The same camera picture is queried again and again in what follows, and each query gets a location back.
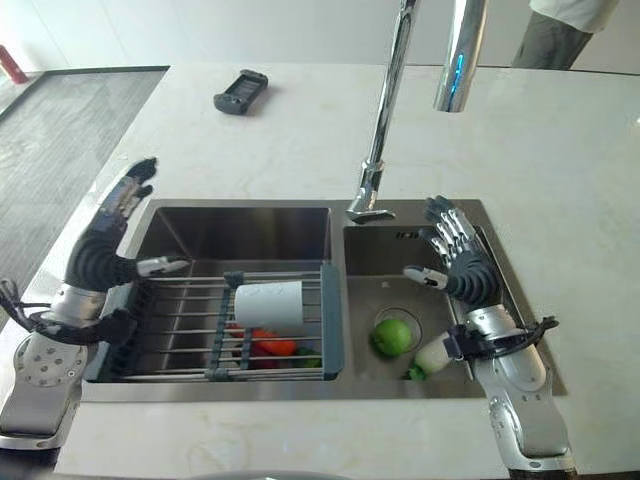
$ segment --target robotic arm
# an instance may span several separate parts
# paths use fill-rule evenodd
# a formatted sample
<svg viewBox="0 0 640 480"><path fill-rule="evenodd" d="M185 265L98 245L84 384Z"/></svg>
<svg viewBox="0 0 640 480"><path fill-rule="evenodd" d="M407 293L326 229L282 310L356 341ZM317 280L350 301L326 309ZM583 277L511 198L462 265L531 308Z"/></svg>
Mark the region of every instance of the robotic arm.
<svg viewBox="0 0 640 480"><path fill-rule="evenodd" d="M511 478L577 478L567 429L551 393L551 371L536 343L557 322L516 326L501 303L499 278L476 231L444 197L427 200L427 220L437 234L420 235L440 255L448 274L419 266L406 276L444 291L467 307L465 323L449 329L448 355L466 360L489 400L489 418Z"/></svg>
<svg viewBox="0 0 640 480"><path fill-rule="evenodd" d="M76 242L49 308L27 316L15 285L0 283L2 307L31 333L14 354L15 383L0 413L0 452L29 463L55 463L82 395L82 374L100 341L121 343L135 328L124 310L100 318L117 285L190 264L180 257L132 260L116 255L135 207L153 188L156 159L135 165L100 205Z"/></svg>

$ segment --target dish rack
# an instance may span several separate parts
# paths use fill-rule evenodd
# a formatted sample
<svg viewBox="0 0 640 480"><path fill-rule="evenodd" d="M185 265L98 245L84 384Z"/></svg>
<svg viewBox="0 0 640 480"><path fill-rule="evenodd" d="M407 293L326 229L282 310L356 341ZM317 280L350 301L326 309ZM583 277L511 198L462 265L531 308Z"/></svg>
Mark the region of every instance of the dish rack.
<svg viewBox="0 0 640 480"><path fill-rule="evenodd" d="M138 324L123 345L103 345L97 382L232 382L333 380L343 367L338 271L330 264L300 272L148 279L129 287L127 308ZM235 324L234 296L243 284L302 281L303 323L270 342L296 342L290 356L252 354L264 341ZM260 363L277 368L259 368Z"/></svg>

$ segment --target chrome faucet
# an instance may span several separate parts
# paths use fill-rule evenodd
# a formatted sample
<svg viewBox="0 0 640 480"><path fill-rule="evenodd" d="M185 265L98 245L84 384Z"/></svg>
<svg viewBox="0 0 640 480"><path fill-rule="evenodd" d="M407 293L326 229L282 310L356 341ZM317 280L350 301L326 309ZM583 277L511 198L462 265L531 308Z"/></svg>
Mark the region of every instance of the chrome faucet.
<svg viewBox="0 0 640 480"><path fill-rule="evenodd" d="M380 93L378 119L371 140L371 149L369 156L362 163L362 177L356 196L346 212L355 223L395 218L395 214L389 210L376 210L375 203L384 169L382 161L384 142L391 123L404 68L404 57L409 49L411 32L419 6L420 0L401 0L391 47L391 59L387 65ZM447 58L442 68L434 102L436 110L460 112L464 109L480 54L486 11L486 0L455 1Z"/></svg>

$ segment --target white countertop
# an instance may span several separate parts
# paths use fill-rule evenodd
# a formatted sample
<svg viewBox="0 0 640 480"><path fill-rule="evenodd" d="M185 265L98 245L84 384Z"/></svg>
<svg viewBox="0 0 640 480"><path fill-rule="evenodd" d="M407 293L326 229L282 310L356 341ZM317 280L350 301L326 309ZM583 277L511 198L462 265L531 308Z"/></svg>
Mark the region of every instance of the white countertop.
<svg viewBox="0 0 640 480"><path fill-rule="evenodd" d="M264 102L253 116L223 115L212 97L244 67L167 72L28 299L50 298L101 195L143 156L160 159L155 198L353 195L383 68L252 65L270 78ZM639 470L640 78L480 69L465 112L446 114L431 108L438 75L435 67L405 70L381 198L482 200L533 311L561 322L547 342L568 391L556 402L579 472ZM0 398L21 335L13 323L0 335ZM57 471L504 477L486 410L481 399L82 404Z"/></svg>

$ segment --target person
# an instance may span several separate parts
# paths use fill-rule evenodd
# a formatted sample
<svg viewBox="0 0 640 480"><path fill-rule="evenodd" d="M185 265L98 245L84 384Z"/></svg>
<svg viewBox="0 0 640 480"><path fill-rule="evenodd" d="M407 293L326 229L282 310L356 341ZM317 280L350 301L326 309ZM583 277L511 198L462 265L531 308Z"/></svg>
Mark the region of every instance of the person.
<svg viewBox="0 0 640 480"><path fill-rule="evenodd" d="M511 64L569 70L594 33L604 30L618 0L531 0L531 18Z"/></svg>

